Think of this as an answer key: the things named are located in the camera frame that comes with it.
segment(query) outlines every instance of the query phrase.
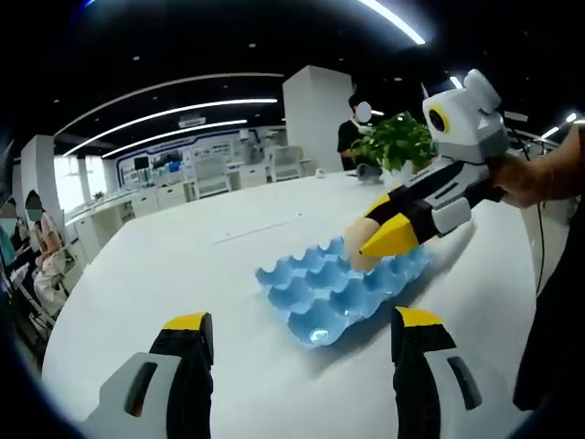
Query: blue egg tray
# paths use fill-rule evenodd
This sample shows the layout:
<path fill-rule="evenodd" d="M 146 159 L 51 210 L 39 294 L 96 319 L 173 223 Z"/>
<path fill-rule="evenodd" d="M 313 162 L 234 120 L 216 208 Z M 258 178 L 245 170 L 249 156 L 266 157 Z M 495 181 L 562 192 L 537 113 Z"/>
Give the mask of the blue egg tray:
<path fill-rule="evenodd" d="M 314 348 L 331 345 L 355 322 L 372 317 L 430 263 L 431 256 L 420 246 L 383 258 L 370 272 L 359 272 L 344 255 L 343 238 L 335 238 L 326 249 L 309 247 L 300 260 L 279 259 L 271 272 L 258 269 L 256 278 L 291 332 Z"/>

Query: white chair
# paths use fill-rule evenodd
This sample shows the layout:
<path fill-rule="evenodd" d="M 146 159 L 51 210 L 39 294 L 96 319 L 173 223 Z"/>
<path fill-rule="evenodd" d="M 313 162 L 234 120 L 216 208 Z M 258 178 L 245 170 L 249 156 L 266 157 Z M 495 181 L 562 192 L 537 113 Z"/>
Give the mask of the white chair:
<path fill-rule="evenodd" d="M 272 183 L 277 181 L 300 178 L 303 175 L 301 168 L 301 155 L 303 149 L 300 146 L 281 146 L 271 151 L 271 178 Z"/>
<path fill-rule="evenodd" d="M 193 167 L 195 198 L 208 197 L 222 192 L 231 192 L 231 184 L 223 157 L 210 157 L 197 160 Z"/>

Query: round white table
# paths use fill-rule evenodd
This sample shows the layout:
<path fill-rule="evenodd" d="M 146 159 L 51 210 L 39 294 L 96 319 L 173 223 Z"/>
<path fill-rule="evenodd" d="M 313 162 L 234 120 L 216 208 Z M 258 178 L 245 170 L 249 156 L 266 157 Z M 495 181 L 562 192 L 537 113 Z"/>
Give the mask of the round white table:
<path fill-rule="evenodd" d="M 70 419 L 165 322 L 213 316 L 211 433 L 238 438 L 388 438 L 398 431 L 384 304 L 330 348 L 303 349 L 254 277 L 285 254 L 342 235 L 384 193 L 344 174 L 282 182 L 127 223 L 87 268 L 48 343 L 42 380 Z M 430 273 L 405 294 L 444 320 L 513 389 L 535 311 L 535 275 L 518 210 L 485 201 L 473 224 L 428 244 Z"/>

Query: handheld robotic gripper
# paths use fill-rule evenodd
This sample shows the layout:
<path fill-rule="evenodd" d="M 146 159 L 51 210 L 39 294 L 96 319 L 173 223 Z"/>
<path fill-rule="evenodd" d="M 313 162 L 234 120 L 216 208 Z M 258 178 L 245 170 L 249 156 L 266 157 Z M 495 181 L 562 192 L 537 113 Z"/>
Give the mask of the handheld robotic gripper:
<path fill-rule="evenodd" d="M 380 198 L 346 231 L 346 247 L 356 270 L 370 270 L 384 256 L 407 253 L 434 236 L 455 230 L 484 199 L 505 194 L 494 187 L 486 159 L 509 146 L 504 121 L 495 109 L 501 99 L 478 70 L 463 88 L 422 103 L 439 157 L 408 183 Z"/>

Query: potted plant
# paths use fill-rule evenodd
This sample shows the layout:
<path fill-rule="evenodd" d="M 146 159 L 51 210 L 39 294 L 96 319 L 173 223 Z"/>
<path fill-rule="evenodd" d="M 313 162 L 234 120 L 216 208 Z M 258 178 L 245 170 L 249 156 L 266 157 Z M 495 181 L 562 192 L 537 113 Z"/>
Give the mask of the potted plant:
<path fill-rule="evenodd" d="M 409 112 L 382 121 L 371 133 L 356 140 L 352 150 L 356 161 L 382 166 L 385 181 L 391 177 L 401 183 L 426 167 L 434 155 L 429 128 Z"/>

